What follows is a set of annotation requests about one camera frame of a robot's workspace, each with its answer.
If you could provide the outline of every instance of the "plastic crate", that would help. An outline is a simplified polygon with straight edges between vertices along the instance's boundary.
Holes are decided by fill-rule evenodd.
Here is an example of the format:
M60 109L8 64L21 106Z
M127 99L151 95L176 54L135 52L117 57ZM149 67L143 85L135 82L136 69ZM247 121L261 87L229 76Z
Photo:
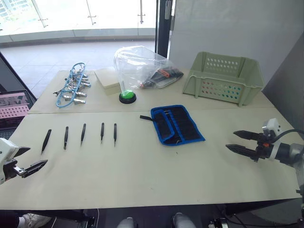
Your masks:
M199 52L183 93L237 103L249 104L264 86L257 61L245 57Z

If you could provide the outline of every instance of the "clear plastic bag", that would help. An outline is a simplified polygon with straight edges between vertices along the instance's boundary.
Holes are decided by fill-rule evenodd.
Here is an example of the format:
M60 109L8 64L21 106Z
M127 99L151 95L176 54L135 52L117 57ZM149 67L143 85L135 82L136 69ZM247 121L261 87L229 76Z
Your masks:
M118 49L114 66L122 92L135 88L163 88L183 76L171 61L143 46Z

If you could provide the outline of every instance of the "blue tool roll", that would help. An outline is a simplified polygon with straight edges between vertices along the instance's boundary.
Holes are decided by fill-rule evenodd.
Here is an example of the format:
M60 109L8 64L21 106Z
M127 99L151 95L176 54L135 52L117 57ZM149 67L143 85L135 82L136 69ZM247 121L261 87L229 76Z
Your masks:
M153 121L162 144L177 146L186 143L205 141L196 124L182 105L171 105L151 109L151 117L141 119Z

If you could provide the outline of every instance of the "shoe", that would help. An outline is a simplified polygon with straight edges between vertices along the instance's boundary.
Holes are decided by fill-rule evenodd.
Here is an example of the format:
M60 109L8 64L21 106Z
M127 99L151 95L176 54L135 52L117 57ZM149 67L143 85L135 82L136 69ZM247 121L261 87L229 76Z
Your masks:
M132 217L127 217L118 224L117 228L136 228L136 224Z
M182 213L176 213L172 218L172 222L175 228L196 228L190 218Z
M47 224L51 218L42 215L25 214L22 216L25 219L26 228L38 228Z

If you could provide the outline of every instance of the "table surface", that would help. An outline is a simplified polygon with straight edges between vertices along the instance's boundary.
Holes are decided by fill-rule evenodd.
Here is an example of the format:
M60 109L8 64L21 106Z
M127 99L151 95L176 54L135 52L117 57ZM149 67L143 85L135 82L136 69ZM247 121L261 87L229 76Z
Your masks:
M92 86L85 88L83 92L87 93L86 104L71 104L65 108L55 106L57 98L53 92L62 88L64 78L68 77L69 71L59 71L57 76L50 82L41 97L35 102L30 110L30 114L39 113L88 113L88 112L133 112L149 111L151 108L167 105L184 105L188 110L202 109L224 109L236 108L235 103L224 102L215 99L206 99L199 97L195 99L193 95L182 93L188 77L188 70L183 70L184 76L177 82L163 89L135 89L137 100L133 104L122 104L119 94L106 95L100 82L97 80L94 71L88 71L89 81ZM274 107L272 103L260 92L255 99L242 108L262 108Z
M171 88L181 89L182 85ZM168 87L166 93L170 94L170 90ZM35 104L37 112L38 107L42 107L39 105L44 101L47 104L46 92L38 99L38 105ZM163 146L152 122L139 118L141 114L150 115L151 108L165 105L164 101L148 97L150 103L141 103L145 93L140 94L133 107L117 103L94 109L88 102L71 108L70 112L78 109L78 113L64 113L67 110L60 109L63 113L27 115L10 138L19 146L31 148L17 158L18 165L26 168L39 160L48 159L48 162L25 179L16 177L1 185L0 194L6 197L0 198L0 209L117 208L300 197L295 192L298 183L292 167L267 159L256 163L225 147L226 144L241 144L254 149L256 142L240 139L232 132L261 132L263 122L270 118L276 117L283 130L292 128L262 94L242 108L184 95L182 104L206 141L176 147ZM117 95L109 97L108 104L111 99L117 99ZM179 97L183 96L173 96L166 105L180 104ZM85 112L85 107L90 107L91 112ZM45 106L40 112L44 109L57 111ZM105 126L101 143L102 122ZM80 146L83 123L86 123L86 132ZM114 123L117 123L115 147ZM66 126L69 126L69 135L64 150ZM51 137L41 155L48 129L52 129ZM302 139L291 133L283 142L302 143Z

